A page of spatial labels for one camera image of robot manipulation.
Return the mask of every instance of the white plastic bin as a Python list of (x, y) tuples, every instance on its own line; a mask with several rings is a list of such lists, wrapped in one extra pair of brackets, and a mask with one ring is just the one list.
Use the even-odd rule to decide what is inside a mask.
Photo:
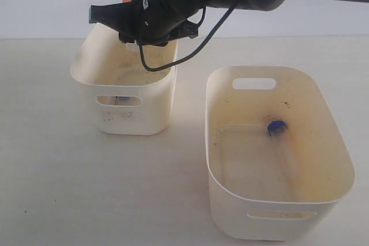
[[(165, 47), (145, 46), (144, 54), (152, 67), (172, 62), (177, 57), (177, 41)], [(96, 24), (70, 72), (91, 122), (101, 131), (152, 135), (169, 125), (176, 67), (146, 71), (140, 53), (129, 50), (111, 28)]]
[[(289, 149), (290, 171), (281, 162), (281, 145), (267, 131), (277, 120), (288, 127), (290, 145), (281, 145)], [(355, 170), (329, 108), (315, 82), (300, 71), (267, 66), (215, 71), (206, 88), (205, 122), (210, 209), (231, 237), (294, 240), (353, 186)]]

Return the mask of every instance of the bin handle hole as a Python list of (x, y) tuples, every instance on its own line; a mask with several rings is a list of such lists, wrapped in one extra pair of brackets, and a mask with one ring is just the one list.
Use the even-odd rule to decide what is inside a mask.
[(254, 219), (307, 220), (315, 217), (313, 211), (251, 211), (247, 216)]
[(125, 106), (138, 107), (142, 104), (142, 100), (135, 96), (106, 96), (99, 95), (96, 97), (97, 102), (103, 106)]
[(271, 90), (277, 85), (277, 81), (272, 78), (237, 78), (233, 81), (234, 89), (260, 89)]

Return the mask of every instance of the blue object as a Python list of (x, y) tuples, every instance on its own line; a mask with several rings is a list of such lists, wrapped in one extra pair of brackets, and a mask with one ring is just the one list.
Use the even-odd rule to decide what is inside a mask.
[(269, 135), (272, 135), (272, 133), (283, 133), (285, 129), (287, 129), (287, 125), (282, 120), (273, 121), (268, 125)]

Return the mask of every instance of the table surface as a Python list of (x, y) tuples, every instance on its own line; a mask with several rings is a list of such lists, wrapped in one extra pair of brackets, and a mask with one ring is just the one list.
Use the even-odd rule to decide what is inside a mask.
[[(149, 137), (85, 117), (69, 74), (82, 42), (0, 41), (1, 245), (294, 245), (232, 239), (210, 216), (206, 79), (242, 64), (312, 76), (356, 168), (350, 194), (295, 244), (367, 244), (369, 36), (213, 39), (179, 66), (172, 123)], [(198, 43), (181, 41), (179, 56)]]

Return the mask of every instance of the white wall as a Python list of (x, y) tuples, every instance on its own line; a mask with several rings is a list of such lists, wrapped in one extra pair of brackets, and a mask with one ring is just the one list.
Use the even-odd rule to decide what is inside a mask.
[[(0, 0), (0, 38), (81, 38), (89, 5), (120, 0)], [(209, 9), (204, 36), (224, 10)], [(369, 4), (287, 0), (273, 12), (235, 11), (217, 32), (222, 37), (369, 34)]]

